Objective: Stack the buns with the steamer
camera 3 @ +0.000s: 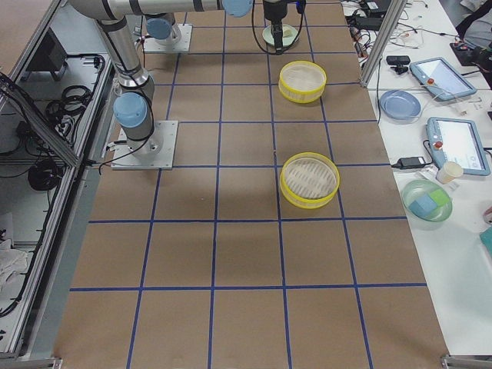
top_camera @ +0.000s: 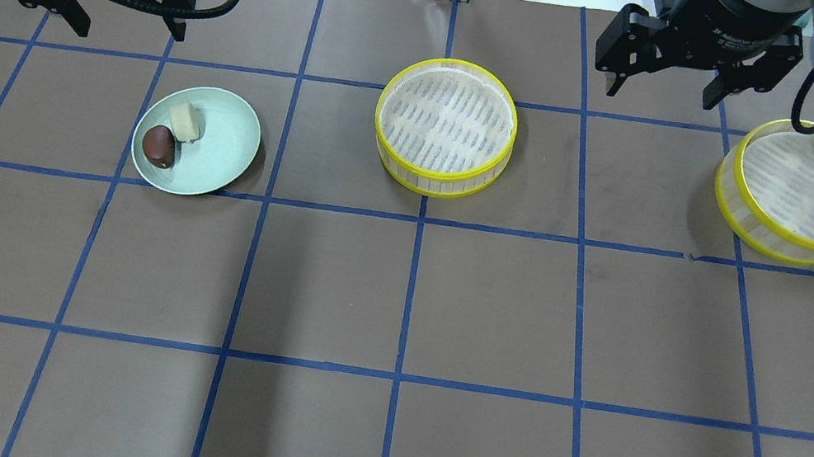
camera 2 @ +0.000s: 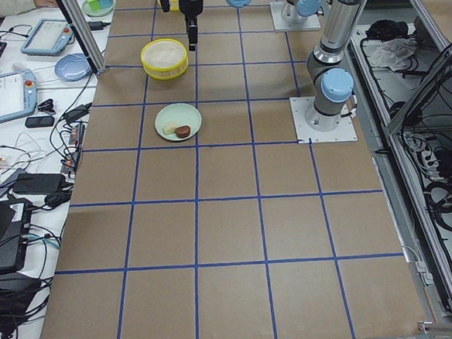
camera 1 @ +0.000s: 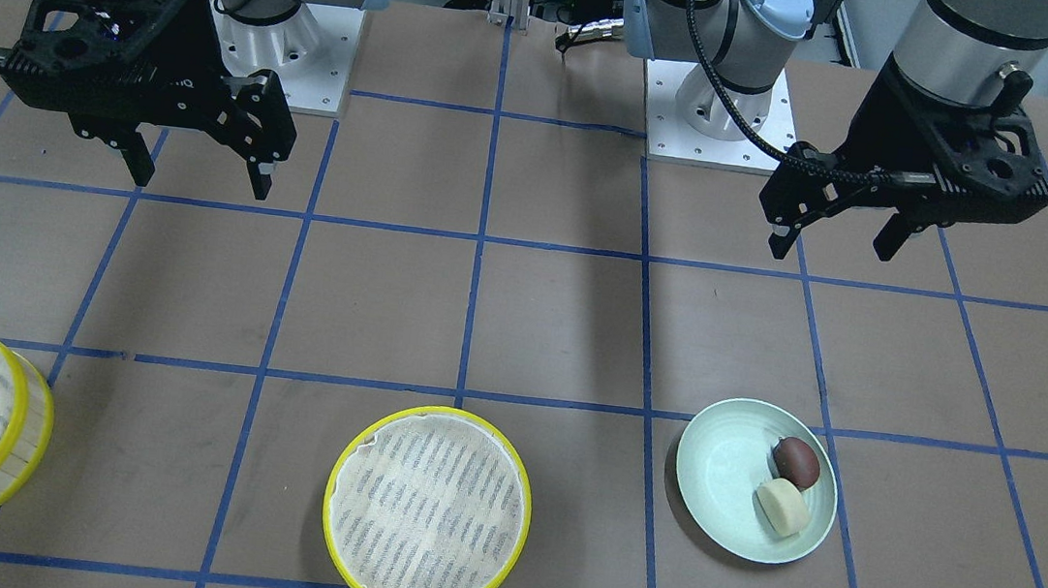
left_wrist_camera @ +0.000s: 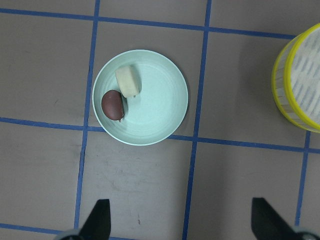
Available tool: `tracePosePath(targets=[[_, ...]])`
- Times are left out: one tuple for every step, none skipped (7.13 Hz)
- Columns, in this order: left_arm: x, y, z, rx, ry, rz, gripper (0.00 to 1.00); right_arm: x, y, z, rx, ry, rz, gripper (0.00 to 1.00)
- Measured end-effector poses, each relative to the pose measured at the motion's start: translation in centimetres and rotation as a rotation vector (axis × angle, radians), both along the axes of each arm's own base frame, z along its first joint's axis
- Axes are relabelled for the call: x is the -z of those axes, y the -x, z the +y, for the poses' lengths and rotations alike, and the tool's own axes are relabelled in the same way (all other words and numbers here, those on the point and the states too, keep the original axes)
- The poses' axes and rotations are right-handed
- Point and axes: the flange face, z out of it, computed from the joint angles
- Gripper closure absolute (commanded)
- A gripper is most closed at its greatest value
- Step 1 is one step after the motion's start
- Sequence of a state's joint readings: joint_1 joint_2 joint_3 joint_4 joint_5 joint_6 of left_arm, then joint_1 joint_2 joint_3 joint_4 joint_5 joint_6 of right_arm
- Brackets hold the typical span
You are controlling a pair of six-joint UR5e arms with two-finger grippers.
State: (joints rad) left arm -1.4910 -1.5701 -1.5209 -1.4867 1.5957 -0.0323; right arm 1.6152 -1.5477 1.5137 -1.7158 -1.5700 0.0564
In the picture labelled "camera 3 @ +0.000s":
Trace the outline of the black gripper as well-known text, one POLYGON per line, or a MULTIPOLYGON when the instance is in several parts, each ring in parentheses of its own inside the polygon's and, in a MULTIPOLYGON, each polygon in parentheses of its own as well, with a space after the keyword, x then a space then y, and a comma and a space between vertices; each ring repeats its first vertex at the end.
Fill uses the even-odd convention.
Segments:
POLYGON ((285 1, 263 1, 264 18, 271 23, 272 35, 283 36, 282 21, 288 13, 285 1))

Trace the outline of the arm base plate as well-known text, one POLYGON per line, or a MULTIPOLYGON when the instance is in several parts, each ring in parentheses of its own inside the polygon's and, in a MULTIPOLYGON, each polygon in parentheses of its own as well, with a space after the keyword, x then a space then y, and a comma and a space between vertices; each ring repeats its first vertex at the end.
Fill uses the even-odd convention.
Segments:
POLYGON ((166 47, 164 45, 158 44, 153 38, 148 35, 145 36, 145 51, 151 54, 179 54, 189 52, 191 44, 191 24, 178 24, 181 30, 181 40, 176 45, 171 47, 166 47))
POLYGON ((156 121, 155 131, 143 148, 129 141, 115 149, 116 160, 111 162, 115 170, 171 170, 175 157, 178 121, 156 121))

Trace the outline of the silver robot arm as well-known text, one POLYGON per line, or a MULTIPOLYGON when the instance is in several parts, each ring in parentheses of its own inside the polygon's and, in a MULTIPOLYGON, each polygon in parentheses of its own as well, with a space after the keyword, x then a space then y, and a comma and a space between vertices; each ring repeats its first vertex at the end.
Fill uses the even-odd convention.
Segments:
POLYGON ((173 30, 172 20, 175 12, 224 11, 236 18, 254 14, 254 1, 71 1, 71 6, 80 14, 95 20, 107 52, 111 57, 118 83, 125 92, 136 92, 145 100, 151 110, 154 82, 143 67, 135 43, 127 27, 128 15, 139 15, 150 21, 166 22, 167 27, 160 31, 156 39, 168 39, 173 30))
POLYGON ((146 30, 150 38, 166 47, 176 45, 181 40, 181 30, 173 13, 146 15, 146 30))

